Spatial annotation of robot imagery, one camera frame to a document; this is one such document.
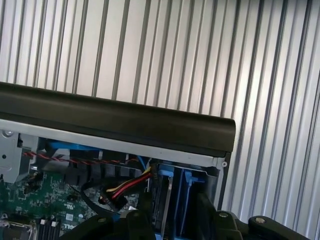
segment corrugated metal wall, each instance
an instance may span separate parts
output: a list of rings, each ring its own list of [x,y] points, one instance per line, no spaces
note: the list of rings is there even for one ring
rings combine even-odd
[[[0,0],[0,81],[233,118],[223,208],[319,239],[319,10],[319,0]]]

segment cable bundle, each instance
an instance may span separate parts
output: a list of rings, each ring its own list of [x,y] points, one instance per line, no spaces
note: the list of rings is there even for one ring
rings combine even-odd
[[[141,176],[125,181],[121,185],[111,188],[111,189],[106,189],[105,192],[107,194],[112,194],[112,199],[116,199],[118,196],[123,195],[126,191],[129,189],[137,186],[140,183],[143,183],[145,180],[151,177],[151,167],[149,167],[147,170],[145,170]]]
[[[115,212],[122,209],[127,204],[126,195],[139,191],[138,187],[152,176],[151,168],[145,170],[141,176],[127,180],[117,187],[103,187],[100,191],[99,203],[108,204]]]

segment silver metal frame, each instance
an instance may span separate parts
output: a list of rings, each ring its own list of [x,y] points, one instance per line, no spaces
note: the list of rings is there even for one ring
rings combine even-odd
[[[0,130],[0,175],[6,183],[15,183],[29,174],[33,159],[22,157],[24,149],[18,146],[23,141],[24,148],[36,151],[38,137],[19,134],[16,131]]]
[[[126,152],[149,158],[169,160],[171,162],[196,165],[205,168],[216,167],[218,163],[221,162],[221,158],[219,160],[217,157],[212,156],[141,145],[97,136],[84,135],[69,131],[62,131],[3,119],[0,119],[0,126],[3,130],[14,131],[20,134],[28,134],[41,138],[55,139],[59,141],[70,142],[106,150],[113,150],[117,152]]]

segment metal screw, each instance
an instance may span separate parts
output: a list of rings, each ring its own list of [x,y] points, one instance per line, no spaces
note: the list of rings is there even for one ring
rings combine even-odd
[[[106,220],[107,219],[105,219],[105,218],[100,218],[100,219],[98,219],[98,223],[104,223]]]
[[[220,213],[219,213],[219,216],[220,216],[221,218],[227,218],[227,217],[228,217],[228,214],[225,213],[225,212],[220,212]]]
[[[261,217],[257,217],[255,219],[255,221],[258,223],[258,224],[265,224],[266,223],[266,220],[264,220],[263,218]]]
[[[14,133],[14,131],[2,130],[2,135],[6,138],[10,138]]]

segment black wire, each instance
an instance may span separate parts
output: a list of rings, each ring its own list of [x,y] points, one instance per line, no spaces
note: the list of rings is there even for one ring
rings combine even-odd
[[[150,171],[148,171],[148,172],[146,172],[145,174],[142,174],[142,175],[140,175],[140,176],[138,176],[138,177],[136,177],[136,178],[132,178],[132,179],[126,181],[125,184],[122,183],[123,186],[121,186],[121,187],[116,187],[117,189],[115,189],[115,190],[113,190],[113,191],[108,191],[109,189],[112,189],[112,188],[104,187],[104,191],[105,191],[106,193],[108,193],[108,194],[114,195],[114,194],[117,193],[119,190],[121,190],[122,188],[124,188],[126,185],[132,183],[133,181],[139,180],[139,179],[142,178],[144,175],[149,174],[149,173],[150,173]]]
[[[77,192],[78,194],[80,194],[80,191],[77,190],[74,186],[71,186],[70,184],[68,184],[68,186],[69,186],[70,188],[72,188],[73,191],[75,191],[75,192]]]
[[[114,183],[118,183],[119,182],[123,182],[123,181],[127,181],[130,180],[131,177],[108,177],[108,178],[103,178],[100,180],[95,180],[95,181],[89,181],[87,183],[85,183],[84,185],[82,185],[81,190],[79,192],[82,200],[88,205],[89,208],[91,208],[94,212],[96,212],[96,214],[104,217],[104,218],[109,218],[112,215],[116,214],[113,211],[107,210],[103,207],[98,206],[97,204],[95,204],[93,201],[91,201],[89,199],[89,197],[86,195],[85,190],[87,189],[91,189],[91,188],[95,188],[95,187],[99,187],[99,186],[103,186],[106,184],[112,184],[114,185]]]
[[[146,180],[145,181],[140,181],[137,184],[125,189],[121,194],[119,194],[115,198],[115,200],[117,200],[121,196],[128,196],[128,195],[144,192],[145,188],[146,188]]]
[[[128,184],[132,183],[133,181],[137,181],[134,185],[130,186],[129,188],[127,188],[126,190],[124,190],[119,196],[125,196],[127,194],[127,192],[131,192],[130,189],[136,188],[136,186],[141,186],[141,183],[145,183],[146,180],[140,181],[140,179],[142,179],[145,175],[150,174],[150,171],[146,172],[145,174],[142,174],[134,179],[132,179],[129,182],[126,182],[123,186],[121,186],[120,188],[109,192],[112,193],[112,195],[115,195],[116,193],[118,193],[119,191],[122,191],[123,188],[125,188]]]

